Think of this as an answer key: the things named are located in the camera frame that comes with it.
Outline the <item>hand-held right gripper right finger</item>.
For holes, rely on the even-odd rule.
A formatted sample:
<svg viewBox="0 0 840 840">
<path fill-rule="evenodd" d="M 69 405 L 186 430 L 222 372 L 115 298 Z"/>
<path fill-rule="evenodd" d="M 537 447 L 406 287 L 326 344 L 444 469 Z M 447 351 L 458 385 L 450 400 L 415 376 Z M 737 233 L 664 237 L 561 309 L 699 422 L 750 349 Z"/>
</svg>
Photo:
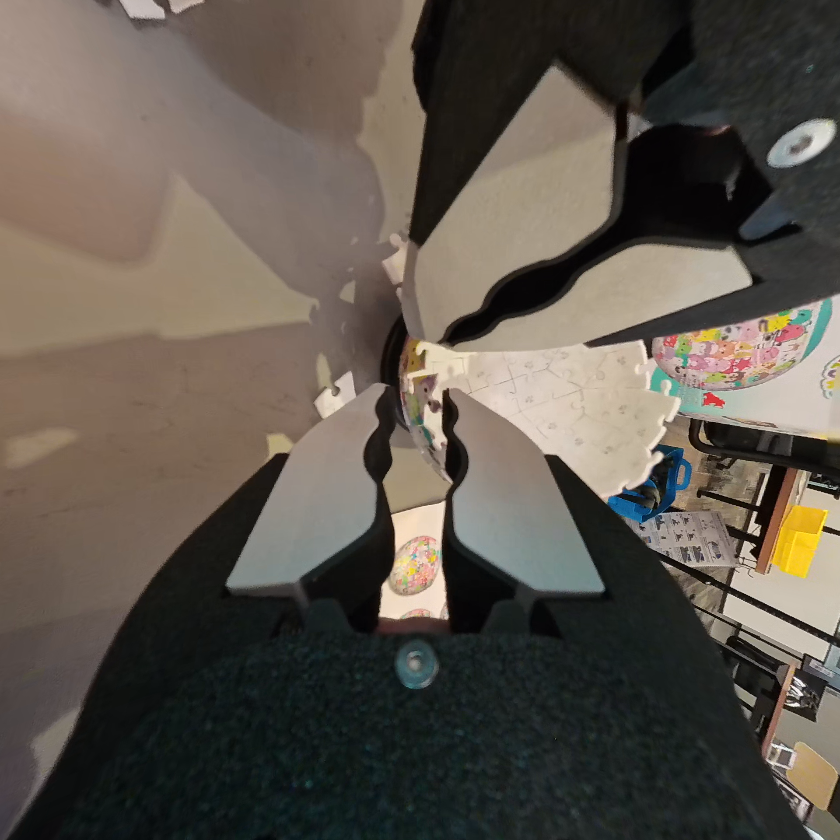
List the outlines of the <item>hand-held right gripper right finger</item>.
<svg viewBox="0 0 840 840">
<path fill-rule="evenodd" d="M 444 394 L 443 571 L 453 634 L 479 634 L 495 615 L 528 631 L 541 604 L 600 601 L 596 568 L 546 455 L 468 393 Z"/>
</svg>

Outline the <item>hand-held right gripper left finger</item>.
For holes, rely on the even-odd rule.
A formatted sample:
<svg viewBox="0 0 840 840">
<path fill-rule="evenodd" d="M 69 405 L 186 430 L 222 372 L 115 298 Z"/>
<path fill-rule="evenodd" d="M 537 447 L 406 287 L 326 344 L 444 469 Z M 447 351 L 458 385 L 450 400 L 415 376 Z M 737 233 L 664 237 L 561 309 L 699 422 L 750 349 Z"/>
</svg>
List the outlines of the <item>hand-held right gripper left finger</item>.
<svg viewBox="0 0 840 840">
<path fill-rule="evenodd" d="M 294 601 L 303 613 L 335 602 L 373 634 L 394 560 L 384 479 L 392 466 L 394 391 L 369 386 L 292 447 L 225 588 Z"/>
</svg>

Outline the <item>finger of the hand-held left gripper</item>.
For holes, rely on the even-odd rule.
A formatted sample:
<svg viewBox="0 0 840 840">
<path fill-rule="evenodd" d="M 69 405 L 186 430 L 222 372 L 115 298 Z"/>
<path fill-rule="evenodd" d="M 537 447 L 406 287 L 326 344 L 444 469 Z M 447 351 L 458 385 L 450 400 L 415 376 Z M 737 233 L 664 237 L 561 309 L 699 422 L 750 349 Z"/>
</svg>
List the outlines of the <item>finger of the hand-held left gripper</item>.
<svg viewBox="0 0 840 840">
<path fill-rule="evenodd" d="M 635 245 L 575 279 L 562 297 L 534 313 L 501 320 L 457 349 L 558 349 L 604 338 L 751 286 L 736 250 Z"/>
<path fill-rule="evenodd" d="M 516 270 L 555 259 L 613 204 L 615 113 L 549 68 L 423 245 L 407 249 L 409 334 L 443 343 Z"/>
</svg>

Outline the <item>wooden table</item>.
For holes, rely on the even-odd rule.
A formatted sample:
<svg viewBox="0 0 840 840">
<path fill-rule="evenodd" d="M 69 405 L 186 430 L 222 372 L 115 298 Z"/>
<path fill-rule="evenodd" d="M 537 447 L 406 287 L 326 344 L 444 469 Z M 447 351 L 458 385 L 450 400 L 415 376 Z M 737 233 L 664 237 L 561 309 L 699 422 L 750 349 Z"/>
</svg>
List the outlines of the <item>wooden table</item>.
<svg viewBox="0 0 840 840">
<path fill-rule="evenodd" d="M 754 568 L 756 574 L 770 572 L 784 519 L 789 510 L 800 503 L 809 476 L 800 469 L 772 467 L 757 513 L 761 540 Z"/>
</svg>

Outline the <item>colourful puzzle box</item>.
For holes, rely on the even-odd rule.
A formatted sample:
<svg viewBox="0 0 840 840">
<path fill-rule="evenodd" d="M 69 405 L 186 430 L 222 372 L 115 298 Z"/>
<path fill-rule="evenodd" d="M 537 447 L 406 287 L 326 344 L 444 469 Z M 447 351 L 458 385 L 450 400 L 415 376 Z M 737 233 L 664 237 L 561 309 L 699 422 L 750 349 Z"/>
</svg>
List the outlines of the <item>colourful puzzle box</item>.
<svg viewBox="0 0 840 840">
<path fill-rule="evenodd" d="M 685 417 L 838 437 L 838 297 L 657 338 L 649 354 L 651 391 Z"/>
</svg>

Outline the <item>printed instruction sheet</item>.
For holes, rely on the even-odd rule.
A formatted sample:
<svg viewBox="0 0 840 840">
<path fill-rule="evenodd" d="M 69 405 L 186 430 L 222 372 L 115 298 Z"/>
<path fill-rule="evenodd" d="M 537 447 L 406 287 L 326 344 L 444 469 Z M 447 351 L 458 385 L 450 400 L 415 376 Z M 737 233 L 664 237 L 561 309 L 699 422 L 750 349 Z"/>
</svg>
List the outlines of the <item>printed instruction sheet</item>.
<svg viewBox="0 0 840 840">
<path fill-rule="evenodd" d="M 444 520 L 443 501 L 392 514 L 395 551 L 391 571 L 381 587 L 381 619 L 448 620 Z"/>
</svg>

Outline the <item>yellow storage bin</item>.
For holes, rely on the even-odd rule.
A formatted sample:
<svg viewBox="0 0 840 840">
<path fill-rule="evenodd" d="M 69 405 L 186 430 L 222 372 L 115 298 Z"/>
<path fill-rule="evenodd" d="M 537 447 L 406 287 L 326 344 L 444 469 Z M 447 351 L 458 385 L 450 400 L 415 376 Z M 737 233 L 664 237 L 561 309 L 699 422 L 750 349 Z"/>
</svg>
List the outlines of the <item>yellow storage bin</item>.
<svg viewBox="0 0 840 840">
<path fill-rule="evenodd" d="M 804 579 L 809 574 L 822 538 L 828 510 L 802 505 L 785 514 L 771 556 L 772 566 Z"/>
</svg>

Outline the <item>tan chair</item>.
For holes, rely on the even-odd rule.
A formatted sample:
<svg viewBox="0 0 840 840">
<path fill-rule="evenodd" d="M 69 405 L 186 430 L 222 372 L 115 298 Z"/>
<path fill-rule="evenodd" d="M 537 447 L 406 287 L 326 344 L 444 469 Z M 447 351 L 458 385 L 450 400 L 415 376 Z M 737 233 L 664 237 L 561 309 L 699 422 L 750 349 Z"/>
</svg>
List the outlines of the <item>tan chair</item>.
<svg viewBox="0 0 840 840">
<path fill-rule="evenodd" d="M 816 810 L 838 817 L 838 769 L 803 741 L 794 743 L 792 762 L 784 771 L 786 780 Z"/>
</svg>

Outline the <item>colourful 3D puzzle ball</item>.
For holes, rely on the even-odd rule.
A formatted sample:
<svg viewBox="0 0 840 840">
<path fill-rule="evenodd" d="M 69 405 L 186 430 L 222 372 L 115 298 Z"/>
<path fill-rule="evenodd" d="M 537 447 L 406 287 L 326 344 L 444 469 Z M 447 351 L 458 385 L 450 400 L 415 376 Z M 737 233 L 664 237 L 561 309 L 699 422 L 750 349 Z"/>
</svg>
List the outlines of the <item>colourful 3D puzzle ball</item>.
<svg viewBox="0 0 840 840">
<path fill-rule="evenodd" d="M 655 453 L 679 399 L 650 389 L 641 342 L 604 349 L 471 352 L 464 376 L 438 382 L 410 375 L 413 342 L 402 356 L 402 407 L 415 446 L 445 480 L 442 400 L 460 389 L 518 426 L 547 455 L 557 455 L 602 499 L 635 488 L 662 458 Z"/>
</svg>

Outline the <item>blue bag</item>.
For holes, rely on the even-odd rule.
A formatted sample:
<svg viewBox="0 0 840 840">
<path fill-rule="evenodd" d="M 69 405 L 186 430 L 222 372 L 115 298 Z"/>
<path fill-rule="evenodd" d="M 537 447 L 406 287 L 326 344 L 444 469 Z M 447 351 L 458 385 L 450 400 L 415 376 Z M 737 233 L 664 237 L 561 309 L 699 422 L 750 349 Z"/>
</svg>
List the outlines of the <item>blue bag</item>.
<svg viewBox="0 0 840 840">
<path fill-rule="evenodd" d="M 661 444 L 656 453 L 662 458 L 642 484 L 625 489 L 606 501 L 610 509 L 631 523 L 645 524 L 667 512 L 677 494 L 690 485 L 692 466 L 683 448 Z"/>
</svg>

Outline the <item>black ball stand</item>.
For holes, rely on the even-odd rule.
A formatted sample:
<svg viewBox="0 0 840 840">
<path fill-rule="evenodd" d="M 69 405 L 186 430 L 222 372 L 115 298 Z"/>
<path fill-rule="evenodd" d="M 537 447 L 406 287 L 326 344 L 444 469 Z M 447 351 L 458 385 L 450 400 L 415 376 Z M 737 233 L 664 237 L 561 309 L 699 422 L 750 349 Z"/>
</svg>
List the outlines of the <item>black ball stand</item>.
<svg viewBox="0 0 840 840">
<path fill-rule="evenodd" d="M 388 385 L 394 391 L 395 421 L 399 427 L 409 432 L 410 426 L 406 421 L 401 387 L 401 365 L 403 352 L 409 342 L 406 325 L 402 315 L 398 315 L 385 338 L 381 353 L 380 382 Z"/>
</svg>

